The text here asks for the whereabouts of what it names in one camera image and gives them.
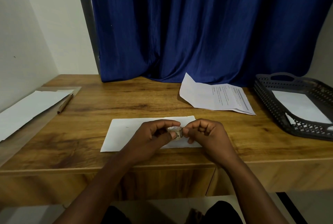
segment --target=brown pen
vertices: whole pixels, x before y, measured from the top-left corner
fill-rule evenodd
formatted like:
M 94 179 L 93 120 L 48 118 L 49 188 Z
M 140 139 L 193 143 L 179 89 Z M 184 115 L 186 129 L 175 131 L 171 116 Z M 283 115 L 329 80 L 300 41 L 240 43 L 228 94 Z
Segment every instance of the brown pen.
M 62 111 L 66 108 L 66 106 L 68 105 L 69 101 L 71 101 L 71 99 L 73 98 L 73 93 L 68 95 L 68 97 L 65 99 L 64 103 L 59 107 L 57 113 L 62 113 Z

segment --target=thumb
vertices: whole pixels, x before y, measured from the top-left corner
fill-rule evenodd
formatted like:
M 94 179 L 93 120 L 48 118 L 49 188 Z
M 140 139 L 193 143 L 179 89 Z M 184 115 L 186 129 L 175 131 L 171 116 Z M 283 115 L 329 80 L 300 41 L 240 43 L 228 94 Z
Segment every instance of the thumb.
M 198 130 L 189 128 L 189 132 L 187 133 L 190 139 L 195 140 L 200 145 L 202 145 L 202 142 L 205 140 L 206 136 L 200 133 Z
M 165 144 L 168 144 L 172 139 L 176 138 L 177 134 L 175 132 L 168 132 L 161 134 L 155 140 L 151 141 L 151 145 L 154 149 L 158 150 L 163 147 Z

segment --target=hand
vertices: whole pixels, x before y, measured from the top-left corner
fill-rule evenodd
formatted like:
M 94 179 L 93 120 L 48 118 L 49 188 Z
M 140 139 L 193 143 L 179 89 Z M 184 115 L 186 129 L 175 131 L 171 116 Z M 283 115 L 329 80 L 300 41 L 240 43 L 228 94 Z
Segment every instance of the hand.
M 223 125 L 217 121 L 198 119 L 187 124 L 182 131 L 186 138 L 189 137 L 189 144 L 198 142 L 223 167 L 239 159 Z
M 169 133 L 166 128 L 180 125 L 180 122 L 174 120 L 144 122 L 119 154 L 129 158 L 132 165 L 148 160 L 157 150 L 177 137 L 175 132 Z

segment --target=small round container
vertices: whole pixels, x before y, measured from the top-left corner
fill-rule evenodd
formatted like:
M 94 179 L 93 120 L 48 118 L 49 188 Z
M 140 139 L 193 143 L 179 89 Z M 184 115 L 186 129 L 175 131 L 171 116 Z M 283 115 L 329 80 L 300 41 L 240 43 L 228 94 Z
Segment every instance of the small round container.
M 182 127 L 168 127 L 166 130 L 168 132 L 175 132 L 177 134 L 177 137 L 174 138 L 173 140 L 179 140 L 180 138 L 183 137 L 183 131 L 182 131 Z

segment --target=basket handle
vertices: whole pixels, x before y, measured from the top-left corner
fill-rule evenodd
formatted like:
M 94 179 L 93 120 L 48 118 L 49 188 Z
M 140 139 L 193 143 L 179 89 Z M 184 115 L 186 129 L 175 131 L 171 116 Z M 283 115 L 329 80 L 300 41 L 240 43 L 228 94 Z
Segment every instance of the basket handle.
M 270 74 L 269 79 L 272 80 L 272 77 L 274 77 L 274 76 L 288 76 L 288 77 L 291 77 L 291 78 L 293 78 L 293 80 L 290 81 L 290 82 L 294 82 L 298 78 L 297 76 L 295 76 L 291 73 L 288 73 L 288 72 L 277 72 L 277 73 Z

